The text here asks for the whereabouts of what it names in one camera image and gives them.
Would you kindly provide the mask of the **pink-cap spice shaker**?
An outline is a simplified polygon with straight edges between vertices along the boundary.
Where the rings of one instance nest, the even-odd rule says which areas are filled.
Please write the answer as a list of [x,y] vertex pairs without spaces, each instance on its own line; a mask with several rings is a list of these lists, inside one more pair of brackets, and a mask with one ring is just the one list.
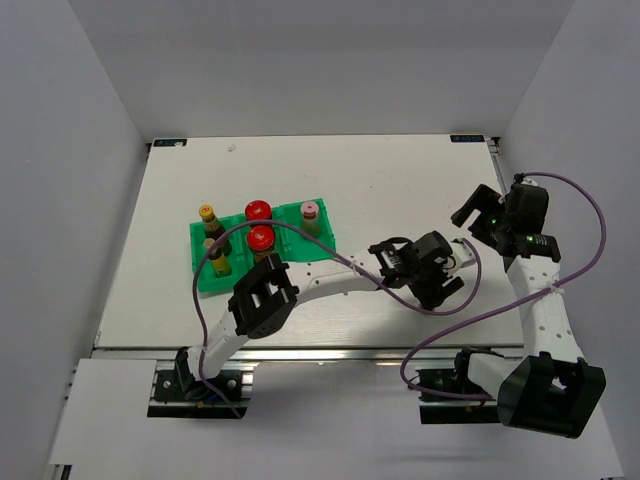
[[314,201],[306,201],[300,206],[300,213],[302,218],[302,230],[314,237],[318,238],[321,235],[322,229],[319,224],[319,205]]

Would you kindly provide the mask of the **red-lid sauce jar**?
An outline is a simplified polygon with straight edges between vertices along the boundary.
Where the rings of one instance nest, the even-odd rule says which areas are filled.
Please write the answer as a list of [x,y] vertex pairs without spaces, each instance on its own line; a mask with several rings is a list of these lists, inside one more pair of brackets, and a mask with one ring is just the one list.
[[255,264],[275,252],[276,235],[269,225],[252,226],[246,235],[246,241]]
[[272,207],[264,200],[253,200],[249,202],[244,210],[247,221],[271,220],[273,217]]

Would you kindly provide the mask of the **small yellow-label white-cap bottle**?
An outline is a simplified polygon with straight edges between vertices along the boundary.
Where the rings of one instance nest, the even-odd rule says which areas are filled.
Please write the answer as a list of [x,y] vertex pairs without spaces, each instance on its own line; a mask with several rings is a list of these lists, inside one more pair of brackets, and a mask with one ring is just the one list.
[[232,273],[231,264],[227,259],[227,254],[230,251],[231,245],[225,240],[208,255],[209,263],[218,278],[227,277]]

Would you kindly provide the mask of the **yellow-cap brown sauce bottle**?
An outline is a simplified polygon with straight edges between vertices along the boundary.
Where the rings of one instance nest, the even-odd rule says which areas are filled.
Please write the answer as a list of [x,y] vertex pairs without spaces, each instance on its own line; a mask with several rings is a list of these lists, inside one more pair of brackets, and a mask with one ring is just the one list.
[[[211,205],[202,205],[199,208],[198,213],[207,239],[218,240],[226,232],[224,225],[216,216]],[[232,252],[232,245],[229,238],[224,239],[219,244],[219,249],[225,256],[228,256]]]

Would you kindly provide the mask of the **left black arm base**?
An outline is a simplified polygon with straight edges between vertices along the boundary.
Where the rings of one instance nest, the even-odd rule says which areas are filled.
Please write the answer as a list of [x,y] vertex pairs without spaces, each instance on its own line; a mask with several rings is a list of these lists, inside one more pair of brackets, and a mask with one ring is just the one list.
[[165,419],[241,419],[249,406],[252,374],[242,369],[223,370],[209,382],[223,393],[239,416],[218,393],[200,381],[184,392],[178,373],[163,364],[154,373],[147,416]]

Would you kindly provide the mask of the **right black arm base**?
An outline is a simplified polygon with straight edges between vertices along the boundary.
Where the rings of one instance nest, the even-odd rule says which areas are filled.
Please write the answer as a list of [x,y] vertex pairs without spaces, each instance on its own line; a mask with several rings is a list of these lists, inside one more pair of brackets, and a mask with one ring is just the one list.
[[487,348],[464,347],[450,368],[421,368],[409,379],[419,393],[422,425],[498,424],[495,401],[468,378],[473,354],[493,354]]

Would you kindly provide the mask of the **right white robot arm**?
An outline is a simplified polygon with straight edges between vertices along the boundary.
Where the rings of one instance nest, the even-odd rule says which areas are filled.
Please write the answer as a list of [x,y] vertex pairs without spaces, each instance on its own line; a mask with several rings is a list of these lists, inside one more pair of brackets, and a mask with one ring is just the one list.
[[451,217],[470,222],[473,238],[494,249],[518,301],[524,342],[521,360],[463,349],[451,374],[453,390],[472,399],[484,391],[508,427],[578,438],[606,386],[602,368],[585,360],[570,327],[560,281],[560,250],[543,232],[548,192],[520,182],[501,196],[480,185]]

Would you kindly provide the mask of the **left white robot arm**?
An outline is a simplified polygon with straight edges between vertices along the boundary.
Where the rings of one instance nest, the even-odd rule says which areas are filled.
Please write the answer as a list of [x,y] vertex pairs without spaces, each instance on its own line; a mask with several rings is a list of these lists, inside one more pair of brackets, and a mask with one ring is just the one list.
[[202,345],[178,352],[177,387],[189,400],[205,397],[225,362],[248,341],[277,333],[295,307],[316,299],[407,287],[421,309],[433,311],[463,287],[457,273],[475,262],[463,241],[448,241],[437,231],[416,241],[392,237],[346,262],[292,262],[270,254],[236,283]]

